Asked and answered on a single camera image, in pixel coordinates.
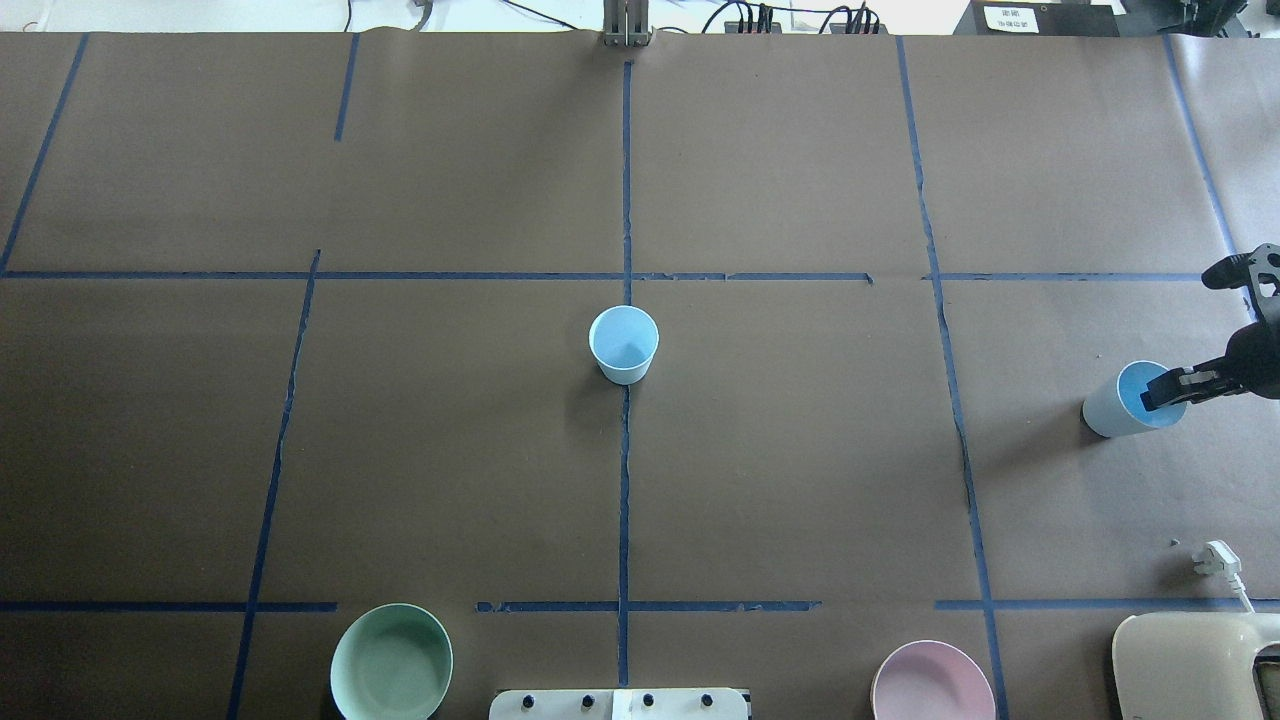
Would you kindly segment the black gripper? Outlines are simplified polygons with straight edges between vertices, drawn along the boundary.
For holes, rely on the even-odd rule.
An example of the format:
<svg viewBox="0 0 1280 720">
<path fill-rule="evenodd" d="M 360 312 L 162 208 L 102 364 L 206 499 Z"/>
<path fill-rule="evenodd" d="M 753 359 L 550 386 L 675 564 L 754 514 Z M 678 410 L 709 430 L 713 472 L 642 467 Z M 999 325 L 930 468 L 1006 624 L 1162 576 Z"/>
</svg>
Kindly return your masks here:
<svg viewBox="0 0 1280 720">
<path fill-rule="evenodd" d="M 1172 368 L 1148 382 L 1140 401 L 1155 413 L 1239 395 L 1242 388 L 1262 398 L 1279 398 L 1277 334 L 1262 322 L 1240 328 L 1228 341 L 1224 368 Z"/>
</svg>

